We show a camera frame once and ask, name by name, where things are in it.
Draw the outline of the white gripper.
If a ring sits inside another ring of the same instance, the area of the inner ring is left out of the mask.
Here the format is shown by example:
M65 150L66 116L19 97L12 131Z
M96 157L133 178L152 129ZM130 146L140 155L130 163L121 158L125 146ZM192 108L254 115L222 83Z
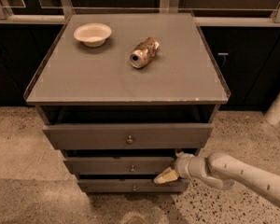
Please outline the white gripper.
M175 155L177 159L175 161L175 169L168 167L161 174L154 178L155 184L164 184L168 182L176 181L179 177L184 179L190 179L189 163L193 158L192 154L184 153L183 151L176 151Z

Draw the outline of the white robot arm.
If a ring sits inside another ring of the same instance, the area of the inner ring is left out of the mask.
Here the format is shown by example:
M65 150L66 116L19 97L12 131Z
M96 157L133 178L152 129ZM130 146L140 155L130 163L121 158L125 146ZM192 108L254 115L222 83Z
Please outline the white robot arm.
M168 168L154 178L156 184L182 179L200 179L209 187L228 190L238 182L280 208L280 175L239 161L220 152L207 158L180 152Z

